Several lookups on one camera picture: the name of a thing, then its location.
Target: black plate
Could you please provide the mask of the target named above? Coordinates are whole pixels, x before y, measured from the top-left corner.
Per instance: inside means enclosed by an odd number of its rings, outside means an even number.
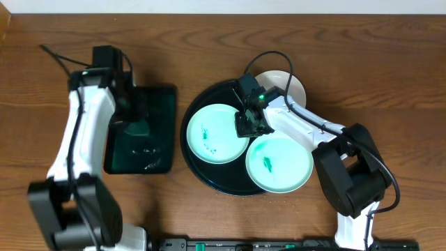
[[[246,152],[254,139],[250,139],[248,147],[240,157],[229,163],[220,165],[210,164],[200,160],[195,156],[187,143],[187,125],[192,116],[202,107],[211,104],[225,104],[235,107],[239,111],[243,109],[241,102],[233,91],[235,85],[236,80],[216,84],[198,95],[190,104],[181,123],[181,151],[183,152],[183,157],[187,165],[195,176],[211,188],[228,195],[259,195],[264,193],[265,190],[261,189],[251,180],[245,166]]]

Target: white bowl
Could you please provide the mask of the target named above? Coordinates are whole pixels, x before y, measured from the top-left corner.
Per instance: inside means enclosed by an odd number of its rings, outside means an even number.
[[[273,86],[277,86],[285,91],[289,77],[290,73],[282,70],[269,70],[257,75],[256,80],[260,86],[265,87],[266,90]],[[304,86],[294,76],[291,78],[288,95],[290,95],[294,99],[294,102],[298,103],[301,107],[305,107],[307,104],[307,95],[305,94]]]
[[[310,151],[276,130],[254,140],[246,155],[249,177],[269,192],[291,192],[301,187],[312,174]]]
[[[201,160],[224,164],[240,157],[249,138],[236,132],[236,112],[230,105],[214,104],[201,108],[187,125],[186,139],[192,152]]]

